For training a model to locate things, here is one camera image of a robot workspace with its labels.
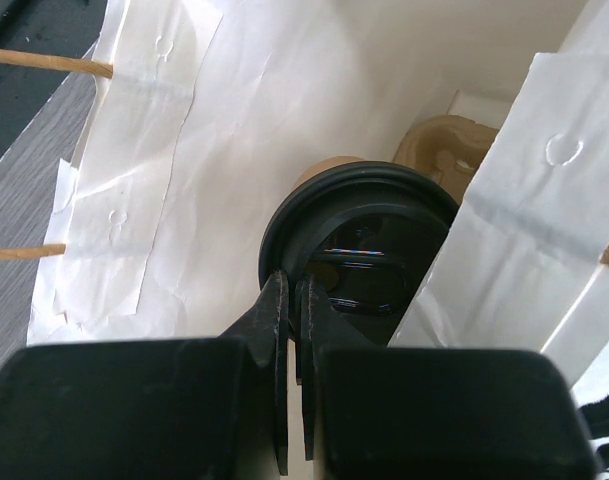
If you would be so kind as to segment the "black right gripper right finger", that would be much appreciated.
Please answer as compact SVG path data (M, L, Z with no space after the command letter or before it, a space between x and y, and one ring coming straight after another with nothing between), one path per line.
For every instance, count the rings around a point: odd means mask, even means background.
M312 278L295 290L306 458L318 479L593 479L588 429L546 357L371 343Z

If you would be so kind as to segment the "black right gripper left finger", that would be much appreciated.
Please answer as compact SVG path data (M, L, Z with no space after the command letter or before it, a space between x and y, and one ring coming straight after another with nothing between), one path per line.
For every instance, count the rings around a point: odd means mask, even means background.
M0 370L0 479L288 472L289 285L211 338L51 344Z

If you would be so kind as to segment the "single black cup lid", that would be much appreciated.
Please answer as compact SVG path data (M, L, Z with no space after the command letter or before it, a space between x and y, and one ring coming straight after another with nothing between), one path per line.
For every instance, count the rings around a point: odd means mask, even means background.
M281 270L294 287L312 275L336 312L385 345L457 212L442 187L411 168L376 161L332 167L295 187L273 214L259 282Z

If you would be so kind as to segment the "single brown paper cup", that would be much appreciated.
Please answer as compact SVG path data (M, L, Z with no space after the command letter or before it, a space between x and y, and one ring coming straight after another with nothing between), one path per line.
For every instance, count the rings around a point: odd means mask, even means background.
M346 164L357 163L357 162L362 162L362 161L363 161L363 158L354 157L354 156L335 156L335 157L330 157L325 160L322 160L322 161L316 163L315 165L311 166L310 168L306 169L295 181L291 190L292 191L296 190L298 187L300 187L302 184L304 184L311 178L313 178L327 170L330 170L330 169L338 167L338 166L343 166Z

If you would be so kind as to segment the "cardboard cup carrier tray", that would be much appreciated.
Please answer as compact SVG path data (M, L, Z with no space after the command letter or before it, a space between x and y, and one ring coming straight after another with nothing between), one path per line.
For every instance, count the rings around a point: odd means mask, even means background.
M409 129L393 162L427 176L461 204L498 132L462 116L436 116Z

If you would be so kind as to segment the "cream paper bag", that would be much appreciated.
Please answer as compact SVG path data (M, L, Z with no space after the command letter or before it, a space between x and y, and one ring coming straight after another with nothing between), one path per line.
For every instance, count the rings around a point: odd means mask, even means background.
M222 333L296 178L390 160L462 93L511 108L393 341L535 350L609 393L609 1L112 1L95 56L29 343Z

